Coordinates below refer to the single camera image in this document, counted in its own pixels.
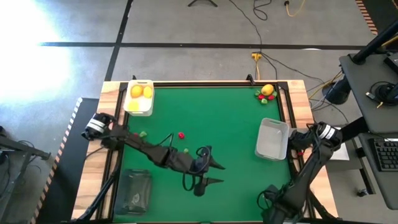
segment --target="wooden table frame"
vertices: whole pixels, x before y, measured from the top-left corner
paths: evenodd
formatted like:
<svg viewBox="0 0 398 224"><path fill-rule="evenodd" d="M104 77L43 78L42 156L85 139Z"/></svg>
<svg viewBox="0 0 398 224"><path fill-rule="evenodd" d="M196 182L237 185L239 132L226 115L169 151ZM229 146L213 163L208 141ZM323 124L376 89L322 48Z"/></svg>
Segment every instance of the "wooden table frame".
<svg viewBox="0 0 398 224"><path fill-rule="evenodd" d="M125 116L125 112L121 109L125 95L124 90L127 87L125 83L126 82L105 82L98 103L97 112L119 116L119 124L123 124L123 122L127 121L127 116ZM155 86L206 85L206 87L208 87L220 86L221 84L227 84L228 86L250 85L249 81L188 81L154 83ZM313 123L312 112L303 80L262 80L260 82L256 82L259 86L265 85L266 83L279 86L282 90L279 93L280 103L283 107L281 115L284 117L285 122L289 123L292 128L306 128L306 124ZM87 153L93 152L99 147L100 141L90 142ZM303 155L303 159L308 159L310 154L311 150L306 150ZM99 151L90 156L90 159L85 162L75 206L73 208L72 218L78 218L84 213L86 208L90 206L100 191L101 185L113 171L117 159L120 159L118 158L117 151ZM299 168L300 165L302 166L302 162L300 164L296 163L296 168ZM336 211L335 201L325 167L322 168L315 180L312 182L311 190L328 212L337 217L338 214ZM103 212L96 212L92 218L112 217L112 207L114 204L113 193L114 190L111 187L106 194L103 204L98 209Z"/></svg>

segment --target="red fruit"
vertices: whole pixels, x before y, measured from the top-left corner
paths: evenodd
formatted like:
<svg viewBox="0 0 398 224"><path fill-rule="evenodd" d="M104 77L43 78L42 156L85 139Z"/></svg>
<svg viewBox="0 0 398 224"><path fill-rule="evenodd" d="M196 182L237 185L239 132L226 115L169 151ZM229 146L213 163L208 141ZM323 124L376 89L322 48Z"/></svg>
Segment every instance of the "red fruit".
<svg viewBox="0 0 398 224"><path fill-rule="evenodd" d="M179 133L179 134L178 134L178 137L179 137L180 139L184 139L184 138L185 138L185 135L184 135L184 133Z"/></svg>

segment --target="black keyboard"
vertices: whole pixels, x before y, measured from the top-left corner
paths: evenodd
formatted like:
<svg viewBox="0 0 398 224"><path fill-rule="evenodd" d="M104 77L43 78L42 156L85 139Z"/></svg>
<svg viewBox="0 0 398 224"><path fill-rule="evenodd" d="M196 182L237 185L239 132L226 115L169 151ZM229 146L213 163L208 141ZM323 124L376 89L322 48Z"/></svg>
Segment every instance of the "black keyboard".
<svg viewBox="0 0 398 224"><path fill-rule="evenodd" d="M379 171L398 171L398 141L369 139Z"/></svg>

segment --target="gray floor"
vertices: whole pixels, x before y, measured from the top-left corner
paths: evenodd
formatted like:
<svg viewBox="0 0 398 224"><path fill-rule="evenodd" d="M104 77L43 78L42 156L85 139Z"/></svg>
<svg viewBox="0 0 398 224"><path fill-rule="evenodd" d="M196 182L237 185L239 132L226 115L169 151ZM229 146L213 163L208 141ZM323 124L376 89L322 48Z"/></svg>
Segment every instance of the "gray floor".
<svg viewBox="0 0 398 224"><path fill-rule="evenodd" d="M215 0L218 8L198 1L134 0L123 42L196 42L258 44L258 37L228 0ZM295 18L285 13L282 1L264 10L268 21L252 13L252 1L236 4L259 26L265 44L364 45L373 38L354 0L307 1ZM79 97L99 97L112 48L35 47L35 42L114 42L127 0L28 1L8 5L15 21L5 30L7 55L2 66L0 124L16 140L31 141L37 148L56 154L69 117ZM292 1L292 10L300 1ZM140 49L121 48L112 80L129 80L133 75L153 80L230 80L253 74L252 49ZM328 80L339 70L338 57L344 50L264 50L308 75ZM280 79L304 79L307 89L318 81L303 77L275 63ZM259 62L261 77L274 79L275 71L265 60ZM352 121L361 116L355 100L338 106ZM344 124L344 117L327 107L313 113L318 121ZM21 158L11 157L12 178ZM8 222L30 220L49 173L50 162L36 160L10 201ZM5 172L0 167L0 177ZM389 210L380 193L358 198L363 188L357 171L329 172L340 217L346 220L394 223L398 213ZM9 199L0 199L0 213Z"/></svg>

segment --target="black desk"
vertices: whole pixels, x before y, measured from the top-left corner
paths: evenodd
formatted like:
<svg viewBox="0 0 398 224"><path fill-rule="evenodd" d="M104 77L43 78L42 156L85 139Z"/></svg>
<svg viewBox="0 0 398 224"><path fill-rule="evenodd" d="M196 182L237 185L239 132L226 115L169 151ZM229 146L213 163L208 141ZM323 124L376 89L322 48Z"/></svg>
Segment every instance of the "black desk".
<svg viewBox="0 0 398 224"><path fill-rule="evenodd" d="M340 57L345 77L333 91L352 90L363 117L341 129L343 141L359 137L363 154L368 158L386 205L390 209L398 210L398 172L379 172L368 144L369 138L380 138L379 136L398 138L398 107L382 106L376 109L377 103L365 95L373 83L379 81L398 83L398 74L383 62L385 58L386 55L370 55L364 64L356 65L349 56Z"/></svg>

